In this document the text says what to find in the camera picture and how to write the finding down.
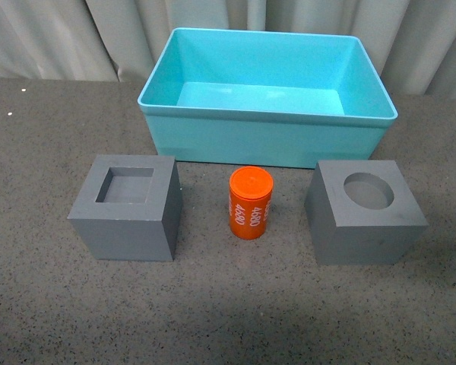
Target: orange lid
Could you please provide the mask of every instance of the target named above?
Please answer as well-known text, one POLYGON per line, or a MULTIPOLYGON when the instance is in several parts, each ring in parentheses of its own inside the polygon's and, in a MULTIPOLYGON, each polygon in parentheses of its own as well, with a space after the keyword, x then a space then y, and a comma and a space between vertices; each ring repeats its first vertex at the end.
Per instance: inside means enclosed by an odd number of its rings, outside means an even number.
POLYGON ((243 199, 264 198, 274 187, 270 173, 256 166, 240 167, 230 177, 230 188, 243 199))

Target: gray foam cube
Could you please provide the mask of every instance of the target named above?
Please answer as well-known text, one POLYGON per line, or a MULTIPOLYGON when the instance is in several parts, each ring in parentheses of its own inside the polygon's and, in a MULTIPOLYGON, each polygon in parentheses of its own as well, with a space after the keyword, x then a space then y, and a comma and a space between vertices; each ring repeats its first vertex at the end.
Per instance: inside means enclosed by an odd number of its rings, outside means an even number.
POLYGON ((68 219, 96 259, 172 261, 181 209, 174 157, 98 155, 68 219))
POLYGON ((321 265, 394 264, 428 226, 395 161, 319 161, 305 207, 321 265))

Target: square hole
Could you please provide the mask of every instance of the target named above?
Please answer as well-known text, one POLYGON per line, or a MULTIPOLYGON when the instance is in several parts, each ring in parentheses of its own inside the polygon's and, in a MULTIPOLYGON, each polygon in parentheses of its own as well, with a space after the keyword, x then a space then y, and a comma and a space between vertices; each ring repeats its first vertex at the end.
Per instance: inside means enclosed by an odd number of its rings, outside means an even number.
POLYGON ((153 174, 153 168, 110 167, 96 203, 144 204, 153 174))

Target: cube with round hole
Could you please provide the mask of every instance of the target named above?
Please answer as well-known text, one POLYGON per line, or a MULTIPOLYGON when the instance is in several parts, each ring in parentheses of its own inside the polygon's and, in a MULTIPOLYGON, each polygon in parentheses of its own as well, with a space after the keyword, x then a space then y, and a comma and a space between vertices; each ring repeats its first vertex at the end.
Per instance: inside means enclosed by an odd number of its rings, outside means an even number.
POLYGON ((320 265, 394 264, 428 227, 389 160, 320 160, 305 207, 320 265))

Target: bin floor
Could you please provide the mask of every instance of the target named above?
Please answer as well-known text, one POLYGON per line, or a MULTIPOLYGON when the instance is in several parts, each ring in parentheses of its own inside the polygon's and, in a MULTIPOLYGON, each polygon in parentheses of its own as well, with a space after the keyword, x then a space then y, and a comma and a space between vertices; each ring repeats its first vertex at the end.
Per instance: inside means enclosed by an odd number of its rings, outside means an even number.
POLYGON ((178 106, 344 115, 336 90, 186 82, 178 106))

